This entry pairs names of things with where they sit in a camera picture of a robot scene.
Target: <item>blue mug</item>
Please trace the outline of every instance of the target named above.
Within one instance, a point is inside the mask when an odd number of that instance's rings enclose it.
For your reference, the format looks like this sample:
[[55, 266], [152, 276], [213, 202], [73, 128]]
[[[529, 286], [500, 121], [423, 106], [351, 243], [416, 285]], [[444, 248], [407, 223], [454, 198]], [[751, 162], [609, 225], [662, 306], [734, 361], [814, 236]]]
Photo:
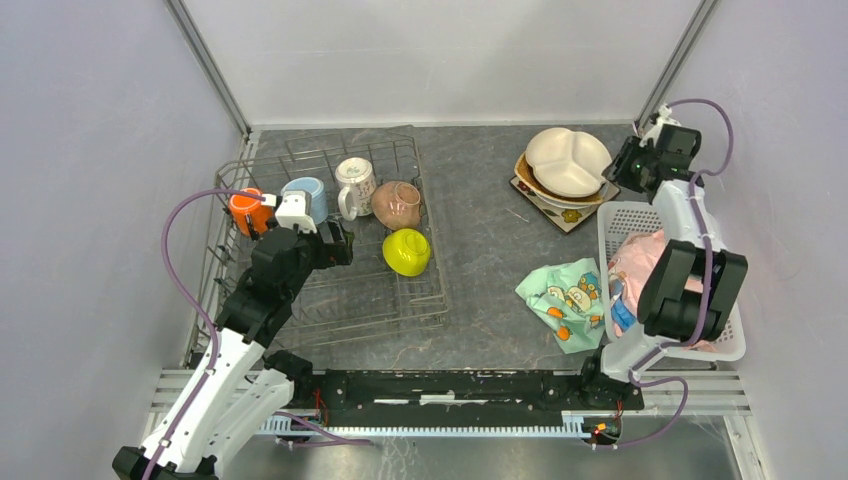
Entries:
[[312, 207], [309, 209], [309, 216], [315, 225], [327, 219], [327, 195], [324, 190], [324, 182], [314, 177], [296, 178], [287, 183], [280, 191], [280, 195], [292, 190], [304, 190], [312, 195]]

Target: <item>dish rack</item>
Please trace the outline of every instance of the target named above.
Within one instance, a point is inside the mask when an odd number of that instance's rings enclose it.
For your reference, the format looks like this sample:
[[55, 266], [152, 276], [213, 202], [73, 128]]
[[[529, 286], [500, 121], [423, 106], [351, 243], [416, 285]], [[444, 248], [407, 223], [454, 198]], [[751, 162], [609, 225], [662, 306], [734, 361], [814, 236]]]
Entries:
[[[644, 202], [608, 202], [598, 209], [598, 250], [600, 254], [601, 285], [609, 285], [609, 270], [606, 268], [609, 259], [618, 251], [618, 247], [631, 233], [654, 233], [663, 228], [662, 221], [656, 209]], [[601, 295], [604, 302], [604, 327], [610, 341], [616, 341], [610, 314], [609, 295]], [[745, 334], [742, 332], [742, 319], [738, 306], [733, 305], [727, 323], [721, 335], [712, 342], [715, 352], [670, 347], [666, 353], [669, 357], [687, 358], [703, 361], [739, 360], [745, 354]]]
[[[427, 212], [418, 147], [413, 137], [389, 130], [380, 132], [379, 139], [349, 145], [341, 133], [297, 138], [285, 142], [283, 155], [238, 160], [217, 171], [216, 187], [256, 187], [274, 194], [279, 194], [283, 186], [295, 178], [318, 178], [324, 182], [329, 218], [340, 221], [355, 236], [353, 263], [315, 270], [310, 275], [292, 305], [291, 319], [278, 333], [269, 353], [282, 348], [320, 347], [446, 325], [448, 299], [436, 255], [435, 226]], [[391, 231], [373, 214], [352, 222], [342, 219], [334, 170], [342, 160], [350, 157], [369, 160], [380, 184], [401, 180], [415, 185], [421, 192], [418, 230], [430, 242], [433, 251], [423, 274], [408, 278], [388, 267], [383, 259], [382, 244]], [[238, 231], [228, 215], [221, 213], [226, 210], [227, 199], [224, 196], [215, 198], [215, 206], [219, 208], [213, 208], [210, 215], [198, 295], [212, 318], [250, 265], [250, 253], [256, 244]], [[319, 225], [319, 230], [325, 239], [331, 238], [326, 224]], [[186, 363], [190, 362], [193, 353], [205, 350], [208, 340], [209, 332], [197, 316]]]

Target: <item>gray metal floor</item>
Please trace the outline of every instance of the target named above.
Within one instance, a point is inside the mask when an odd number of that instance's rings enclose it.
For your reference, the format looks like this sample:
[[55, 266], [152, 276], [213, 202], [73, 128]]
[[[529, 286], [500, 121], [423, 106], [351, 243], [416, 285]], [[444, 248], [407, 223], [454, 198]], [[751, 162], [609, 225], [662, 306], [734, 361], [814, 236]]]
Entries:
[[[551, 330], [514, 293], [515, 286], [535, 268], [598, 257], [594, 217], [565, 235], [508, 184], [527, 142], [545, 128], [399, 129], [418, 143], [428, 209], [436, 226], [435, 248], [451, 307], [449, 325], [296, 353], [316, 368], [578, 369], [588, 352], [563, 354]], [[631, 132], [628, 125], [569, 128], [598, 137], [613, 155]], [[353, 145], [384, 135], [383, 129], [265, 131], [256, 157], [284, 154], [287, 139], [339, 131]], [[628, 191], [618, 197], [638, 198]], [[702, 362], [677, 359], [658, 365], [664, 369], [706, 367]]]
[[[656, 431], [666, 419], [628, 418], [623, 440]], [[577, 439], [375, 438], [375, 447], [289, 452], [272, 437], [254, 437], [225, 478], [335, 479], [739, 479], [721, 418], [684, 418], [650, 443], [592, 452]]]

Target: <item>cartoon printed towel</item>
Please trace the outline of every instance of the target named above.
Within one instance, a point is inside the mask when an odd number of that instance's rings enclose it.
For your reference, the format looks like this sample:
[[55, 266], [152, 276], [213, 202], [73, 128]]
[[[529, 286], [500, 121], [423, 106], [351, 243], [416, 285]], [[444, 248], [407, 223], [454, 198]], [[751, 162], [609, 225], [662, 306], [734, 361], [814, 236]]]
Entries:
[[565, 353], [598, 348], [604, 306], [598, 266], [592, 258], [530, 272], [515, 293], [554, 331]]

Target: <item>white backdrop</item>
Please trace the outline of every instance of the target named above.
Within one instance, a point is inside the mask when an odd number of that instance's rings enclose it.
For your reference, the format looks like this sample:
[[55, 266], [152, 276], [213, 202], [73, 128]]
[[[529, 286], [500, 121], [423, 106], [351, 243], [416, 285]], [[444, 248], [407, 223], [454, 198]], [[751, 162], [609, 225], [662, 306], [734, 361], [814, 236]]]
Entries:
[[[240, 135], [161, 1], [0, 10], [0, 478], [115, 480], [191, 325], [162, 224]], [[210, 205], [171, 232], [192, 290]]]
[[[669, 96], [713, 99], [733, 120], [734, 157], [707, 203], [748, 257], [736, 367], [780, 480], [845, 478], [848, 465], [846, 23], [844, 0], [722, 2]], [[721, 118], [688, 105], [674, 117], [704, 134], [695, 164], [719, 165]]]
[[615, 121], [697, 0], [187, 0], [253, 125]]

